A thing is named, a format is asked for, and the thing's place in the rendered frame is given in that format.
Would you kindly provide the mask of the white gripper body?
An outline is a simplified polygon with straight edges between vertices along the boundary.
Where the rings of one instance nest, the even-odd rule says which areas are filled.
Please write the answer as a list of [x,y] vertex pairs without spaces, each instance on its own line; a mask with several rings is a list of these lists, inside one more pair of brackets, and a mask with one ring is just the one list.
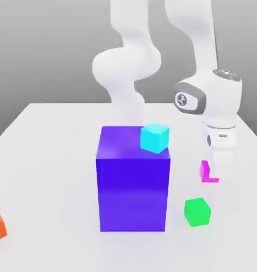
[[232,168],[234,151],[223,149],[209,150],[210,175],[214,178],[227,177]]

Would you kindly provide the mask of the small magenta cube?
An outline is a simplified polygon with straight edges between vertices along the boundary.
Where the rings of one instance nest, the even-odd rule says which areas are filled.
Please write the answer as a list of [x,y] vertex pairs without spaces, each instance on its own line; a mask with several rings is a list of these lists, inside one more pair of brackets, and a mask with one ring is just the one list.
[[208,161],[202,160],[200,166],[200,178],[202,183],[218,183],[219,178],[210,177],[210,166]]

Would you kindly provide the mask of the small green cube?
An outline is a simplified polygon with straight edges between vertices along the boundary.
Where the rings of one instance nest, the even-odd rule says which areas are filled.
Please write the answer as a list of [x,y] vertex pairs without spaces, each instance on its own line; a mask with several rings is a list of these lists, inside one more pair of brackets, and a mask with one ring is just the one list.
[[211,208],[203,198],[185,200],[184,216],[191,227],[208,225]]

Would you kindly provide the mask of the small cyan cube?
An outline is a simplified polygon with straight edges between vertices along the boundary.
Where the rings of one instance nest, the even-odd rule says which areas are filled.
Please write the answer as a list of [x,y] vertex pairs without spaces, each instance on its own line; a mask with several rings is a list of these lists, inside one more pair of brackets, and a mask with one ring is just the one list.
[[140,147],[144,150],[159,154],[169,144],[169,127],[157,123],[144,126],[140,132]]

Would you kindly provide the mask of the large blue box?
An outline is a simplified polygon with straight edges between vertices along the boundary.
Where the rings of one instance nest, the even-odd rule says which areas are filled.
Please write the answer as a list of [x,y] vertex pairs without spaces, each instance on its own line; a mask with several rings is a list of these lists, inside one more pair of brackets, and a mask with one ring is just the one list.
[[163,232],[170,174],[168,148],[140,147],[140,126],[103,126],[96,173],[102,232]]

